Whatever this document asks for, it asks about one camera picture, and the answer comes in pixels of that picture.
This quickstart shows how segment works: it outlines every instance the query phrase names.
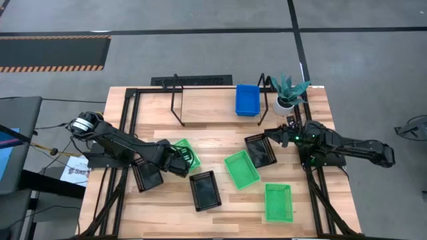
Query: metal leg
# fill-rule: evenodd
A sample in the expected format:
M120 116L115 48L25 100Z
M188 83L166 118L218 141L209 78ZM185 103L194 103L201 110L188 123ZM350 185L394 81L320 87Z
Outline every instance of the metal leg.
M77 199L83 199L86 190L85 187L43 176L41 174L33 173L27 170L22 170L18 188L55 193Z

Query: black basket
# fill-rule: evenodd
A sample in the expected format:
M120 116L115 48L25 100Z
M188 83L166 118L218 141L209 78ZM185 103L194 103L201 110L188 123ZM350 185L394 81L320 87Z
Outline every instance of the black basket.
M272 145L268 137L263 133L245 138L246 147L248 147L249 156L256 168L277 163Z
M140 193L163 183L159 169L142 159L136 159L132 169Z
M196 211L204 211L221 206L220 192L213 171L189 177Z

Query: gray floor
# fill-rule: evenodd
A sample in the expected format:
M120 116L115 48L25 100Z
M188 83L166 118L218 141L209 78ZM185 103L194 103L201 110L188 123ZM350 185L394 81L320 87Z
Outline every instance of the gray floor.
M427 26L423 0L297 0L295 6L300 27ZM290 26L286 1L279 0L11 0L0 18L2 32ZM396 152L391 169L348 158L363 232L425 239L426 145L398 138L393 127L427 114L422 98L427 32L304 33L302 40L313 84L326 86L336 129L344 136L385 141ZM149 85L151 77L232 74L238 84L254 83L261 72L302 78L291 33L114 36L103 71L0 74L0 97L104 101L110 86ZM38 126L102 109L102 104L44 101ZM63 129L52 129L34 141L61 149L67 136ZM31 150L25 168L40 171L49 162ZM39 224L36 239L71 236L74 217Z

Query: blue bin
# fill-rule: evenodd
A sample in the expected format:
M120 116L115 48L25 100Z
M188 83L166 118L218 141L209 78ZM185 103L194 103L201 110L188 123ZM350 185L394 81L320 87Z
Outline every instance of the blue bin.
M260 113L260 88L253 85L236 86L236 113L253 117Z

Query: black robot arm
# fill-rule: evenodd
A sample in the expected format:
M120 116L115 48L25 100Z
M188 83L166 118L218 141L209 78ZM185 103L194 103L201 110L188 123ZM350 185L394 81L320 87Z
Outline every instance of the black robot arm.
M317 121L307 121L303 128L293 117L288 117L288 124L275 129L266 129L264 133L274 141L282 143L282 147L288 146L288 142L293 142L297 146L310 147L312 153L359 157L386 168L396 163L393 148L380 141L342 137Z
M71 124L70 132L78 140L96 141L105 149L107 155L118 161L129 161L133 159L129 154L137 153L149 164L165 172L171 171L180 177L186 177L191 166L191 163L185 160L182 153L177 150L179 147L171 145L168 140L146 143L116 129L104 121L102 115L98 113L80 113Z

